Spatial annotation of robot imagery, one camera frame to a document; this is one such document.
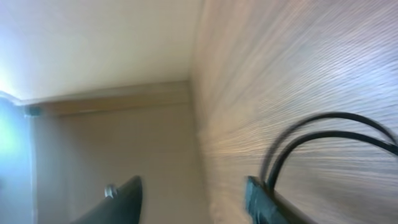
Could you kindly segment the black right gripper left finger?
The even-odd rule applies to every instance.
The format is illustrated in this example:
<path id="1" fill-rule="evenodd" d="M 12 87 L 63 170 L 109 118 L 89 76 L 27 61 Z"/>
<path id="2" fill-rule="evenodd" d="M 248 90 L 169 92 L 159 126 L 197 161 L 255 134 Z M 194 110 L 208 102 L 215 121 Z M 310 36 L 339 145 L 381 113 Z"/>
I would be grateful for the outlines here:
<path id="1" fill-rule="evenodd" d="M 139 224 L 142 201 L 142 179 L 137 175 L 73 224 Z"/>

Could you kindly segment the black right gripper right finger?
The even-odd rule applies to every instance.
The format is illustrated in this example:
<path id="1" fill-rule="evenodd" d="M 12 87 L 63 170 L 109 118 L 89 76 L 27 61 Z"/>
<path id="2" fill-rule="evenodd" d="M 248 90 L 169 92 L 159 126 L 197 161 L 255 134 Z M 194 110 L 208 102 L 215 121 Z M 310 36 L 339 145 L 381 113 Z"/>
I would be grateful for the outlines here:
<path id="1" fill-rule="evenodd" d="M 315 224 L 285 198 L 271 193 L 258 177 L 247 177 L 244 199 L 253 224 Z"/>

